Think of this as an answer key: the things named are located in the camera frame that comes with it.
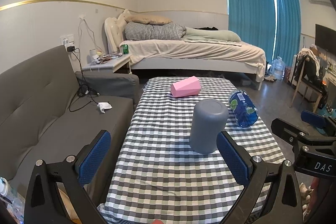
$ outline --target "teal curtain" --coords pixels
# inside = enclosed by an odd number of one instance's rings
[[[275,34],[274,0],[229,0],[229,30],[262,48],[271,61]]]
[[[292,65],[293,55],[298,53],[301,34],[301,10],[299,0],[277,0],[278,24],[274,58],[280,56],[287,66]]]

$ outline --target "gray cylindrical container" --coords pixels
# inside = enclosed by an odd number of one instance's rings
[[[204,99],[194,107],[189,145],[197,153],[210,154],[217,150],[217,134],[224,130],[228,109],[221,101]]]

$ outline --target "bed leg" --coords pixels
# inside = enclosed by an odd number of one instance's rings
[[[263,83],[262,81],[259,83],[259,85],[258,85],[258,90],[261,90],[261,84],[262,84],[262,83]]]

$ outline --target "sofa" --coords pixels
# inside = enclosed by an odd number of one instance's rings
[[[111,71],[87,71],[84,77],[109,102],[101,113],[90,95],[79,98],[81,72],[74,73],[64,46],[38,54],[0,75],[0,176],[26,195],[38,159],[46,163],[77,155],[101,129],[110,132],[111,147],[92,182],[85,186],[95,205],[103,203],[127,129],[138,102],[139,79]]]

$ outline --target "metal screw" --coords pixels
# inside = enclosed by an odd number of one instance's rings
[[[43,160],[37,160],[36,163],[35,163],[35,165],[36,166],[41,166],[42,163],[43,163]]]
[[[73,162],[75,160],[75,156],[71,155],[67,157],[67,162]]]
[[[290,166],[292,166],[292,163],[289,160],[285,160],[285,165],[290,167]]]
[[[259,156],[253,156],[252,158],[255,162],[261,162],[261,158]]]

